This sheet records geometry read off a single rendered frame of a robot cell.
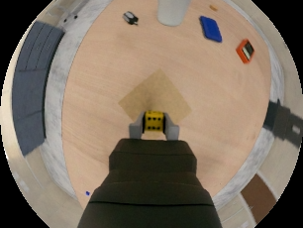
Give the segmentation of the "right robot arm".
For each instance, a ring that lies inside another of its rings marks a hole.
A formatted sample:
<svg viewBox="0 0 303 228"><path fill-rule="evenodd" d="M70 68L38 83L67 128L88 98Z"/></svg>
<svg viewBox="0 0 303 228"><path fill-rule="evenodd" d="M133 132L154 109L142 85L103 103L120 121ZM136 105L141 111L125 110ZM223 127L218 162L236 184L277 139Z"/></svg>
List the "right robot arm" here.
<svg viewBox="0 0 303 228"><path fill-rule="evenodd" d="M284 133L284 131L286 131L286 133ZM295 115L290 114L290 111L279 106L274 125L274 138L278 138L278 141L282 143L283 141L287 142L288 145L294 147L296 151L299 151L303 138L302 119L298 117L295 118Z"/></svg>

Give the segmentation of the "tan mat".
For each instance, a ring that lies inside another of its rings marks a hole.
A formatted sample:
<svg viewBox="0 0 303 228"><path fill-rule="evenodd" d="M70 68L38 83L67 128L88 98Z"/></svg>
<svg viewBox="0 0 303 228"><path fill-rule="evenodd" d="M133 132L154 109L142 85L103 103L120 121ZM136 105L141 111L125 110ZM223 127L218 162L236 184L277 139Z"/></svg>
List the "tan mat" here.
<svg viewBox="0 0 303 228"><path fill-rule="evenodd" d="M147 110L168 113L174 125L178 125L184 118L192 114L190 107L162 69L157 70L155 74L140 83L127 97L121 99L119 105L133 123L137 121L141 111ZM162 137L163 133L162 131L160 133L145 131L144 135L148 139L158 139Z"/></svg>

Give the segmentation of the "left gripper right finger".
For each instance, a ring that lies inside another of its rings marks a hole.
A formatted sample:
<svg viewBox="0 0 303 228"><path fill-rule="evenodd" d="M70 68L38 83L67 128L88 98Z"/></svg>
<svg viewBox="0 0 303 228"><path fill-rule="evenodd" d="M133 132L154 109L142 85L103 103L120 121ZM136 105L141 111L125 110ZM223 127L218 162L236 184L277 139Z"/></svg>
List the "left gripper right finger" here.
<svg viewBox="0 0 303 228"><path fill-rule="evenodd" d="M170 115L163 113L163 135L167 141L178 141L179 139L179 125L172 123Z"/></svg>

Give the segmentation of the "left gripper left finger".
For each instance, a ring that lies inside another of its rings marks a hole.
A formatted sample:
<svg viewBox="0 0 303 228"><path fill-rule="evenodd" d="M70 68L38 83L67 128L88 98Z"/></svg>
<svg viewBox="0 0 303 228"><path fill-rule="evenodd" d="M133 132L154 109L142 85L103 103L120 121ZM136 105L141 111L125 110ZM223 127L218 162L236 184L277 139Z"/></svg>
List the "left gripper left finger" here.
<svg viewBox="0 0 303 228"><path fill-rule="evenodd" d="M143 123L143 133L145 132L145 114L147 111L141 111L139 118L135 123L129 123L129 138L140 139L141 135L141 123Z"/></svg>

